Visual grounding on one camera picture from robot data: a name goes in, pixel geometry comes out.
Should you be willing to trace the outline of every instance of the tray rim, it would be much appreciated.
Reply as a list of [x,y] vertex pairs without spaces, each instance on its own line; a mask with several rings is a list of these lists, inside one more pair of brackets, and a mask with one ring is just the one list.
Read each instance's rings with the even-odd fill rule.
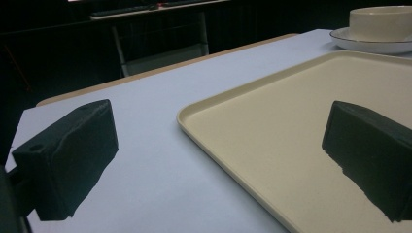
[[412,66],[412,59],[390,56],[386,54],[376,54],[368,53],[363,51],[352,51],[352,50],[341,50],[333,51],[320,55],[318,57],[309,59],[307,61],[298,63],[284,70],[274,72],[273,74],[264,76],[262,78],[256,79],[251,82],[247,82],[234,88],[222,91],[215,95],[211,95],[207,98],[201,99],[199,101],[193,102],[191,104],[183,107],[177,114],[176,119],[181,127],[181,129],[192,139],[203,151],[205,151],[216,163],[219,165],[226,173],[228,173],[237,183],[239,183],[242,188],[244,188],[254,199],[256,199],[261,206],[268,211],[276,220],[278,220],[283,226],[285,226],[292,233],[301,233],[304,232],[302,229],[299,229],[297,225],[293,224],[291,220],[284,215],[282,212],[277,210],[275,206],[269,205],[270,201],[266,200],[262,195],[258,193],[257,190],[253,189],[248,183],[242,180],[241,176],[230,169],[229,164],[221,161],[211,149],[208,149],[204,144],[196,138],[190,130],[185,125],[185,120],[192,116],[193,114],[199,113],[203,110],[206,110],[210,107],[224,103],[225,101],[231,100],[236,96],[243,95],[248,92],[252,92],[258,88],[261,88],[269,83],[276,83],[282,79],[286,79],[290,75],[302,72],[308,68],[320,65],[329,60],[340,58],[340,57],[349,57],[349,58],[360,58],[360,59],[369,59],[373,61],[383,61],[391,62],[396,64],[404,64]]

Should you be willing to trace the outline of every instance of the plate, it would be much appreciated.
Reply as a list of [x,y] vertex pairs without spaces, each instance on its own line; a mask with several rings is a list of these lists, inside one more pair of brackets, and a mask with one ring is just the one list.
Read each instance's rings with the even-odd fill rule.
[[405,42],[367,42],[351,39],[349,27],[330,32],[332,41],[345,50],[357,50],[379,54],[397,54],[412,51],[412,41]]

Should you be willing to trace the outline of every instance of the beige plastic tray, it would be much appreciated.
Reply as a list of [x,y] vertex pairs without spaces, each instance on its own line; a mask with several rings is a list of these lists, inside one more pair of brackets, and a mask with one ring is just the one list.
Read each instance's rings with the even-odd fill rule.
[[412,232],[322,150],[334,100],[412,128],[412,60],[338,51],[183,108],[183,130],[291,232]]

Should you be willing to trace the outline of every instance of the white table surface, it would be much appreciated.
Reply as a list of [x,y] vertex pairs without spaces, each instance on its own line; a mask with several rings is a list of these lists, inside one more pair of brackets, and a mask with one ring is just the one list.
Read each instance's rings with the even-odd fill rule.
[[[24,111],[11,150],[101,99],[112,102],[120,144],[74,216],[42,222],[33,211],[33,232],[288,232],[180,129],[176,116],[193,102],[340,50],[329,32],[309,31]],[[15,166],[9,155],[7,170]]]

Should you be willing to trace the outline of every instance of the wooden table edge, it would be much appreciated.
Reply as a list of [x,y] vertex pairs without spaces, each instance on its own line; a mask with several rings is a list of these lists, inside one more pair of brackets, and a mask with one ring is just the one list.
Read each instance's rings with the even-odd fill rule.
[[69,99],[69,98],[72,98],[72,97],[75,97],[75,96],[91,93],[93,91],[101,90],[101,89],[108,88],[108,87],[111,87],[111,86],[115,86],[115,85],[118,85],[118,84],[123,84],[123,83],[128,83],[128,82],[131,82],[131,81],[135,81],[135,80],[140,80],[140,79],[143,79],[143,78],[155,75],[155,74],[159,74],[159,73],[163,73],[163,72],[170,71],[170,70],[173,70],[173,69],[177,69],[177,68],[180,68],[180,67],[183,67],[183,66],[187,66],[187,65],[199,62],[199,61],[203,61],[203,60],[210,59],[210,58],[213,58],[213,57],[217,57],[217,56],[220,56],[220,55],[225,55],[225,54],[235,52],[235,51],[239,51],[239,50],[245,50],[245,49],[248,49],[248,48],[264,45],[264,44],[275,42],[275,41],[280,41],[280,40],[287,39],[287,38],[295,36],[295,35],[297,35],[297,34],[296,33],[286,34],[286,35],[283,35],[283,36],[274,37],[274,38],[271,38],[271,39],[268,39],[268,40],[252,43],[252,44],[242,46],[242,47],[238,47],[238,48],[234,48],[234,49],[231,49],[231,50],[224,50],[224,51],[216,52],[216,53],[213,53],[213,54],[201,56],[201,57],[198,57],[198,58],[195,58],[195,59],[192,59],[192,60],[188,60],[188,61],[180,62],[180,63],[177,63],[177,64],[161,67],[161,68],[158,68],[158,69],[154,69],[154,70],[147,71],[147,72],[144,72],[144,73],[140,73],[140,74],[137,74],[137,75],[133,75],[133,76],[125,77],[125,78],[122,78],[122,79],[110,81],[110,82],[107,82],[107,83],[102,83],[102,84],[90,86],[90,87],[87,87],[87,88],[71,91],[71,92],[68,92],[68,93],[65,93],[65,94],[57,95],[57,96],[42,100],[36,106],[39,107],[39,106],[43,106],[43,105],[48,105],[48,104],[51,104],[51,103],[54,103],[54,102],[57,102],[57,101],[60,101],[60,100]]

